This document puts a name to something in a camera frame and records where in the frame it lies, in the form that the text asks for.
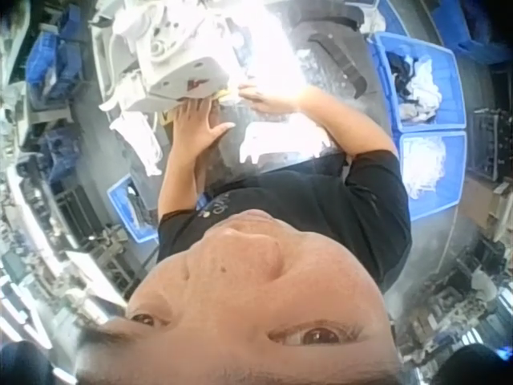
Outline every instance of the factory floor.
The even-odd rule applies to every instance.
[[[401,17],[410,36],[439,44],[439,36],[430,20],[422,0],[390,0]],[[85,57],[92,66],[92,57]],[[494,107],[491,75],[487,67],[468,59],[458,58],[467,111],[477,107]],[[85,188],[99,219],[103,223],[119,223],[119,218],[107,197],[107,190],[128,173],[123,163],[122,151],[115,133],[109,129],[106,116],[98,109],[101,103],[98,86],[93,80],[84,87],[75,101],[74,114],[82,130],[83,156],[77,166],[78,182]],[[454,262],[465,245],[478,233],[477,227],[458,214],[458,209],[448,209],[413,223],[413,247],[409,261],[397,283],[388,293],[386,302],[390,315],[400,318],[407,313],[415,294],[423,282],[437,271],[443,271]],[[154,241],[142,245],[129,245],[127,259],[137,265],[156,248]]]

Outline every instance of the hand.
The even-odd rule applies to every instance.
[[[239,86],[239,96],[248,100],[255,111],[285,115],[299,111],[301,92],[264,91],[254,83],[243,83]]]
[[[234,123],[223,123],[212,127],[218,112],[212,110],[212,98],[188,99],[174,114],[173,149],[187,160],[197,158],[216,140],[221,138]]]

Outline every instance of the blue plastic crate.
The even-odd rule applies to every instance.
[[[467,14],[473,19],[474,37],[469,31],[461,0],[439,0],[430,10],[431,18],[443,44],[481,64],[497,64],[513,59],[513,51],[502,43],[491,41],[492,25],[475,0],[465,0]]]
[[[392,129],[396,132],[454,130],[467,126],[467,113],[458,65],[454,54],[446,48],[415,38],[380,32],[371,37],[369,49],[386,97]],[[442,94],[442,103],[431,123],[402,122],[399,99],[386,52],[421,58],[428,55],[433,61],[433,79]]]
[[[395,8],[388,0],[380,0],[378,4],[379,13],[385,18],[386,32],[410,36]]]
[[[118,183],[108,189],[107,195],[111,200],[115,211],[121,217],[124,226],[137,243],[144,243],[158,237],[157,230],[150,225],[143,225],[138,228],[135,225],[127,197],[127,186],[131,183],[130,175],[125,176]]]
[[[415,132],[396,136],[401,170],[404,166],[404,146],[410,138],[440,137],[446,146],[445,176],[436,184],[435,192],[422,192],[418,199],[408,198],[412,221],[456,206],[462,197],[467,164],[467,134],[464,131]]]

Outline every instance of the black t-shirt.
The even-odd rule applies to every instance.
[[[382,290],[395,282],[410,251],[408,196],[391,152],[362,154],[341,178],[277,171],[248,178],[202,211],[164,216],[159,261],[187,250],[214,224],[236,213],[263,210],[300,231],[347,247]]]

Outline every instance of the eye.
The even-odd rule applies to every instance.
[[[351,328],[331,326],[296,327],[278,333],[271,333],[269,338],[281,345],[298,347],[304,345],[338,345],[351,343],[358,339],[359,332]]]
[[[138,314],[131,318],[132,321],[142,323],[147,326],[154,326],[155,325],[155,319],[148,314]]]

